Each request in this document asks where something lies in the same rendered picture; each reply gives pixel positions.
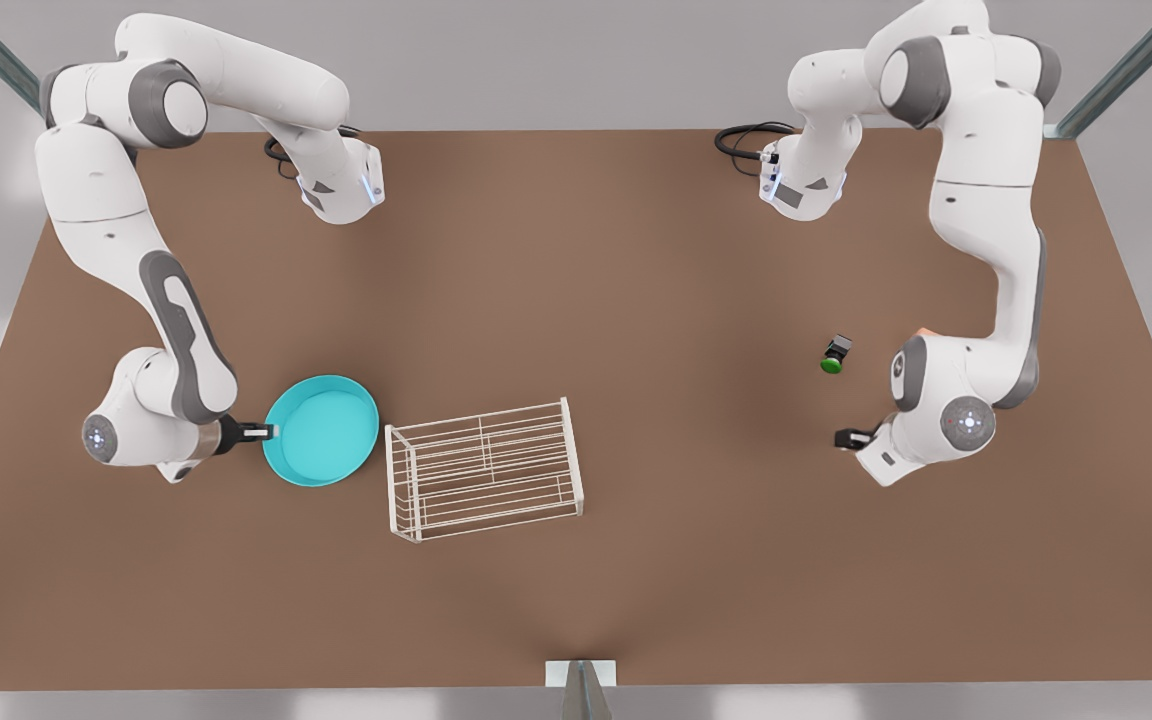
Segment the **teal round plate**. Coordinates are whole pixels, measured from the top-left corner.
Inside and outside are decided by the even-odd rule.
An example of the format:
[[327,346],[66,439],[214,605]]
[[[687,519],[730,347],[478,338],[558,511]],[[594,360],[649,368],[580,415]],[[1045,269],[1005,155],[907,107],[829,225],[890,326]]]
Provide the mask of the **teal round plate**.
[[381,429],[376,397],[343,376],[314,376],[285,389],[265,416],[274,437],[262,444],[271,471],[293,486],[329,486],[355,473]]

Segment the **silver frame post with foot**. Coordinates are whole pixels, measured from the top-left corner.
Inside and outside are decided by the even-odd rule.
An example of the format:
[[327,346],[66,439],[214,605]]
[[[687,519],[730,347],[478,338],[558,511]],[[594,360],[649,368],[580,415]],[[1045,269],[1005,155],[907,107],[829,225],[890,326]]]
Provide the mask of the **silver frame post with foot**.
[[559,720],[613,720],[605,688],[617,685],[614,660],[548,660],[545,687],[563,689]]

